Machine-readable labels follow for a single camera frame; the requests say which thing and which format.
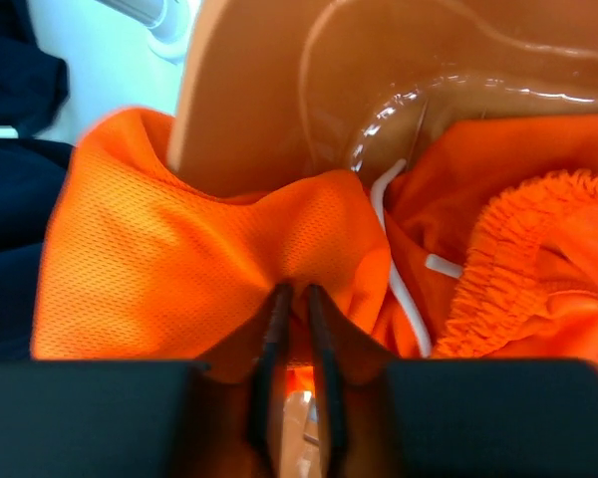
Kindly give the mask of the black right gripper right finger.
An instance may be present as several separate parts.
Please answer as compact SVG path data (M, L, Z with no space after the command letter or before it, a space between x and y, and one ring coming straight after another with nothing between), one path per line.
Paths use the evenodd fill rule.
M400 359L308 295L326 477L598 477L598 365Z

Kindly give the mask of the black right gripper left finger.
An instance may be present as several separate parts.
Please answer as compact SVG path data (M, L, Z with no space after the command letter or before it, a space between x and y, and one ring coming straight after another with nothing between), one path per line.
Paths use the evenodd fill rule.
M0 363L0 477L275 477L292 290L195 359Z

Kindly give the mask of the orange mesh shorts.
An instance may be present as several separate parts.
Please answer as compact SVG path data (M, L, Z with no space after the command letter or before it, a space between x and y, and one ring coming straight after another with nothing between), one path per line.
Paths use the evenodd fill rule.
M411 170L215 198L164 166L172 120L118 113L73 153L46 234L36 359L192 359L308 286L394 354L598 363L598 115L454 124Z

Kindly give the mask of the navy blue shorts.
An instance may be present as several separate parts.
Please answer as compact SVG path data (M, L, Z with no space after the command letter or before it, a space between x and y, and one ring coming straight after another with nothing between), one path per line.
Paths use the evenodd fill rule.
M37 138L69 93L66 63L39 49L24 1L0 1L0 361L28 359L48 220L72 146Z

